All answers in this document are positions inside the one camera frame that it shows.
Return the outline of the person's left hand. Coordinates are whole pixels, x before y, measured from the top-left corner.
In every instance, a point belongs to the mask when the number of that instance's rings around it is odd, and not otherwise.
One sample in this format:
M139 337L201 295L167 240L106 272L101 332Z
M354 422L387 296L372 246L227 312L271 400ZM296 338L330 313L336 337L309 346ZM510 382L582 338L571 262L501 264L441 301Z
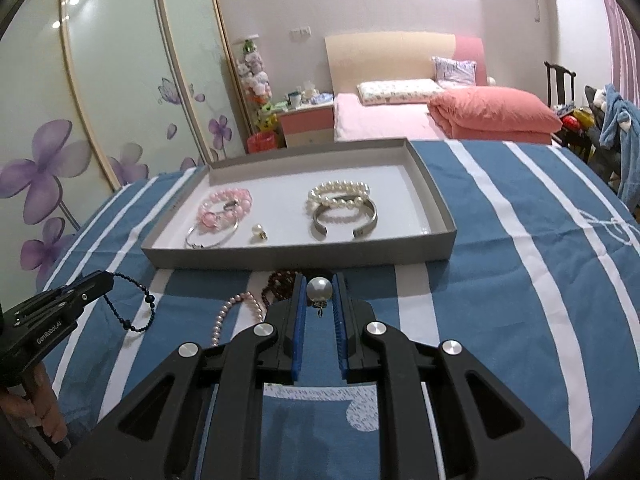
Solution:
M37 417L46 436L53 443L61 442L67 436L67 426L43 362L34 368L34 381L35 388L29 393L29 399L2 390L1 409L15 418Z

